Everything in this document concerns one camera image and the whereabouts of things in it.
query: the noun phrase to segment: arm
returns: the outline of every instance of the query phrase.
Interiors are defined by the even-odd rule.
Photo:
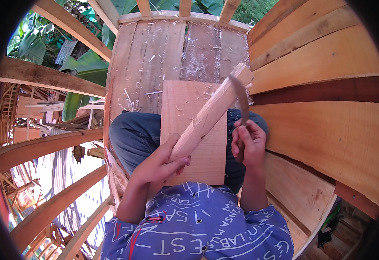
[[[116,217],[124,222],[138,224],[145,217],[149,186],[163,183],[172,174],[181,174],[191,160],[187,157],[170,161],[172,148],[180,136],[173,134],[135,168],[116,211]]]
[[[241,121],[234,123],[231,151],[234,157],[239,154],[237,141],[245,144],[243,164],[246,166],[243,190],[241,191],[240,207],[245,211],[258,211],[269,206],[266,195],[264,172],[265,132],[252,120],[247,120],[246,126]]]

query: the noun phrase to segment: shirt sleeve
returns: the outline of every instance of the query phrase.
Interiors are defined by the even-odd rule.
[[[105,235],[101,249],[101,259],[117,259],[123,256],[130,237],[136,229],[136,224],[130,224],[113,217],[105,223]]]
[[[263,255],[264,259],[271,259],[273,255],[280,260],[292,259],[295,248],[291,233],[286,220],[273,205],[259,211],[249,211],[245,219],[247,224],[268,236],[264,243],[268,250]]]

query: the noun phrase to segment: person's left hand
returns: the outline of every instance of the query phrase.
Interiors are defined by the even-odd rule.
[[[174,133],[164,144],[159,146],[149,157],[139,164],[132,177],[140,183],[149,183],[168,179],[172,174],[181,174],[185,165],[191,163],[191,156],[171,161],[171,152],[180,135]]]

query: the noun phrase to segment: blue shirt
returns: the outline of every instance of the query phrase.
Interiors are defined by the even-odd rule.
[[[286,221],[270,205],[244,213],[228,187],[187,182],[164,187],[138,225],[105,223],[102,260],[292,259]]]

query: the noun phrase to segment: blue jeans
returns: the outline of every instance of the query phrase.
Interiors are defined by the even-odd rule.
[[[241,117],[240,110],[227,111],[227,149],[226,149],[226,184],[234,193],[238,193],[243,185],[246,168],[236,162],[231,153],[231,133],[234,122]],[[265,120],[256,113],[250,112],[249,118],[262,128],[266,136],[268,126]],[[160,145],[161,115],[123,111],[114,119],[109,129],[109,136],[114,151],[120,162],[132,174],[134,169],[143,162]]]

